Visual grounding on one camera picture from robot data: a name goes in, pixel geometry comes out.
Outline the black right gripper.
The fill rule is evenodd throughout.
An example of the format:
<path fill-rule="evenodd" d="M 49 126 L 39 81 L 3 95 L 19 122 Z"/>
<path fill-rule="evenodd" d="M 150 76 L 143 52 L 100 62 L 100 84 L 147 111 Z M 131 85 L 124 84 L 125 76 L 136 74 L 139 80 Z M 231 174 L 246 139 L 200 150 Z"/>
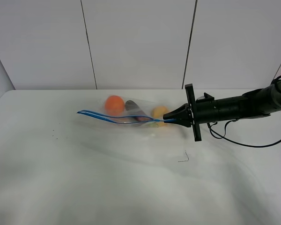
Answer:
<path fill-rule="evenodd" d="M 174 124 L 190 128 L 193 124 L 194 140 L 202 140 L 200 124 L 218 122 L 225 120 L 240 119 L 241 97 L 229 97 L 215 100 L 215 98 L 204 93 L 204 98 L 196 100 L 192 84 L 185 86 L 188 104 L 183 104 L 176 110 L 163 115 L 164 119 L 175 119 Z M 192 120 L 189 120 L 188 109 L 192 112 Z"/>

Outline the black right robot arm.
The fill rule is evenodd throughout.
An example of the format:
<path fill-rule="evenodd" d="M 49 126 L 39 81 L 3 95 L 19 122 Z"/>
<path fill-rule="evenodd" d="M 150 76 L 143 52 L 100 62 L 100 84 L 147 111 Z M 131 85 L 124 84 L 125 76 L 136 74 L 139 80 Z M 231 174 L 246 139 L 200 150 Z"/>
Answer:
<path fill-rule="evenodd" d="M 241 96 L 215 99 L 207 94 L 195 99 L 192 84 L 185 86 L 187 103 L 163 115 L 165 123 L 192 127 L 194 140 L 201 141 L 200 124 L 219 121 L 238 121 L 270 116 L 281 111 L 281 80 L 268 87 L 249 91 Z"/>

